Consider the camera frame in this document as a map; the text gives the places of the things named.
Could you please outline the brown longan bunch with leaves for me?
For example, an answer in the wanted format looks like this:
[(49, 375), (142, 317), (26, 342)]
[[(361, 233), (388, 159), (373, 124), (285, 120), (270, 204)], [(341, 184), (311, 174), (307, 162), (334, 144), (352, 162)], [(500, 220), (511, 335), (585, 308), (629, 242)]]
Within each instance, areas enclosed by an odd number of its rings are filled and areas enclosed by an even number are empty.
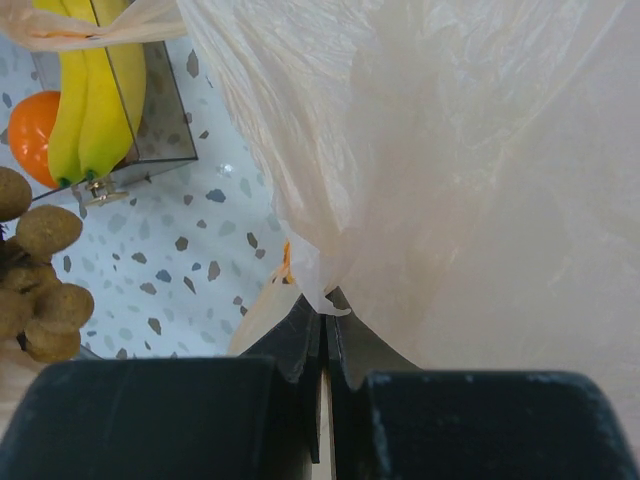
[(15, 340), (41, 363), (66, 361), (79, 353), (80, 329), (94, 312), (88, 289), (58, 278), (53, 257), (73, 245), (83, 231), (74, 213), (55, 205), (32, 205), (26, 179), (1, 169), (1, 339)]

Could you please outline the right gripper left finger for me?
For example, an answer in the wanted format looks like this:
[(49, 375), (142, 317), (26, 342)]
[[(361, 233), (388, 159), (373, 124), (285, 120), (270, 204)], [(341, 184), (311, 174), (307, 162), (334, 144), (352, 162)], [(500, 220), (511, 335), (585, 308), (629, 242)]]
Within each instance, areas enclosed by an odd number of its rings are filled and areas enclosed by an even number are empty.
[(237, 357), (75, 360), (34, 380), (5, 479), (307, 479), (322, 319), (304, 299)]

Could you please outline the orange translucent plastic bag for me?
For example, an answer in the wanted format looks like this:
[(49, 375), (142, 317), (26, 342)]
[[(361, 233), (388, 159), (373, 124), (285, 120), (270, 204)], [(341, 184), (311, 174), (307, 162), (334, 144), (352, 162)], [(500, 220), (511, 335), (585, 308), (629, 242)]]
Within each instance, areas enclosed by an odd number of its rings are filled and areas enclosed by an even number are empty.
[(639, 371), (635, 1), (5, 1), (36, 50), (188, 35), (310, 303), (429, 367)]

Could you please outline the yellow fake banana bunch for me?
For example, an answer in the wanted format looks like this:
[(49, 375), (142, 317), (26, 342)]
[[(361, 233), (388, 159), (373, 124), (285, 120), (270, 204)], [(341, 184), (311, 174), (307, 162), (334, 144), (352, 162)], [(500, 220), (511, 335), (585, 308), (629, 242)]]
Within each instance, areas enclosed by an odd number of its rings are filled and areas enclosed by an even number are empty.
[(131, 150), (147, 86), (144, 48), (129, 43), (65, 51), (60, 99), (48, 141), (48, 169), (66, 188), (109, 174)]

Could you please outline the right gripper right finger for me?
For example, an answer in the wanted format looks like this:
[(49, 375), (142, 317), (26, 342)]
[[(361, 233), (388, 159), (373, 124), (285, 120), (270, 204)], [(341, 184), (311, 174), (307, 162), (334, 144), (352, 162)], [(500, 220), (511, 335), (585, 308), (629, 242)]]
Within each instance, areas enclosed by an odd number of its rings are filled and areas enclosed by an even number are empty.
[(353, 311), (324, 319), (337, 479), (635, 479), (604, 393), (566, 371), (426, 370)]

